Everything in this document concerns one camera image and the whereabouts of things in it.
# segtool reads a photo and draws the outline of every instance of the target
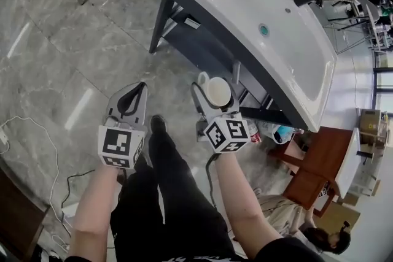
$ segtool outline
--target gray tile floor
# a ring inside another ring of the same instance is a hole
[[[211,150],[195,140],[198,114],[189,92],[198,71],[166,43],[154,56],[146,50],[159,2],[88,0],[79,6],[75,0],[0,0],[0,121],[19,115],[47,128],[58,149],[60,176],[53,192],[58,214],[67,176],[99,164],[97,132],[109,97],[139,80],[149,87],[147,114],[166,118],[198,186],[209,195],[204,166]],[[1,158],[48,203],[57,171],[46,133],[20,120],[5,130],[10,150]],[[269,159],[263,147],[248,146],[239,160],[254,187],[266,193],[283,191],[287,169]],[[80,198],[87,182],[88,177],[71,182],[67,204]],[[223,210],[216,181],[215,196]],[[40,244],[64,254],[51,235],[66,242],[69,238],[51,210],[44,225]],[[113,260],[113,252],[108,254]]]

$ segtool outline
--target black hair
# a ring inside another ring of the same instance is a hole
[[[315,245],[319,250],[332,252],[334,254],[343,253],[351,242],[351,235],[344,231],[346,225],[341,228],[339,236],[340,240],[337,242],[336,247],[332,248],[329,242],[329,234],[322,228],[307,228],[303,234],[306,236],[308,241]]]

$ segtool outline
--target black shirt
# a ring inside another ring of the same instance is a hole
[[[270,242],[264,246],[257,254],[254,261],[259,262],[288,262],[292,259],[301,262],[323,262],[323,259],[315,252],[311,251],[302,242],[296,238],[280,238]],[[124,257],[117,255],[117,262],[133,262],[132,250]],[[149,256],[146,256],[145,261],[150,261]],[[162,262],[191,262],[191,261],[206,261],[206,262],[242,262],[248,261],[238,255],[235,256],[179,256],[171,258]],[[70,256],[66,262],[88,262],[88,260],[79,256]]]

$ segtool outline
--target white mug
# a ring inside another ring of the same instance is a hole
[[[215,106],[222,107],[231,100],[231,89],[227,81],[220,77],[209,78],[204,71],[199,73],[198,85],[202,87],[209,102]]]

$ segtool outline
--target sink basin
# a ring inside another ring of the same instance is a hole
[[[309,130],[318,131],[337,56],[309,6],[293,0],[195,1],[253,54]]]

